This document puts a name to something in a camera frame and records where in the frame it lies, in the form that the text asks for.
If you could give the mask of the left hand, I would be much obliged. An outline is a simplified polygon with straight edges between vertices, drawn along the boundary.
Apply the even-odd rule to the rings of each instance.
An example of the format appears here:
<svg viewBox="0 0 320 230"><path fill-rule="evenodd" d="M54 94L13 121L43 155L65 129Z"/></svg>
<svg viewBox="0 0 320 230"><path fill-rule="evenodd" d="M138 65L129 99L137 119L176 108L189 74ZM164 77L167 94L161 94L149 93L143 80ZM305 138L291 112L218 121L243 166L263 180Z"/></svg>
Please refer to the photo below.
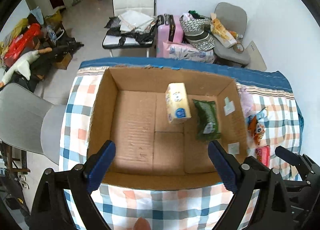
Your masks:
<svg viewBox="0 0 320 230"><path fill-rule="evenodd" d="M134 224L133 230L151 230L151 226L146 219L138 218Z"/></svg>

